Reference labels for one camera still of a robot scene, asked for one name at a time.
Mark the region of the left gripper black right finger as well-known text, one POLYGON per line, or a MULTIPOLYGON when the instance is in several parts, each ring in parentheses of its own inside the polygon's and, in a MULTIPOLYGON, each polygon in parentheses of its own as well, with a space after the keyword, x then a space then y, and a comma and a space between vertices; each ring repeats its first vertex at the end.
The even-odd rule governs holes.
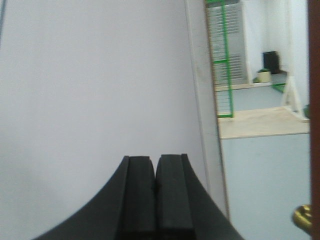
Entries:
POLYGON ((187 154, 163 154, 156 169, 160 240, 241 240, 195 174, 187 154))

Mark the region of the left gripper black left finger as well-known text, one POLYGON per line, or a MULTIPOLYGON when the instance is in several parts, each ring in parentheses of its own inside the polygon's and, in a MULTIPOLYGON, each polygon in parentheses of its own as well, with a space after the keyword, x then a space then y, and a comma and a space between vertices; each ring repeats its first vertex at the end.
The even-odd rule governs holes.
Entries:
POLYGON ((103 188, 39 240, 151 240, 155 174, 148 156, 125 156, 103 188))

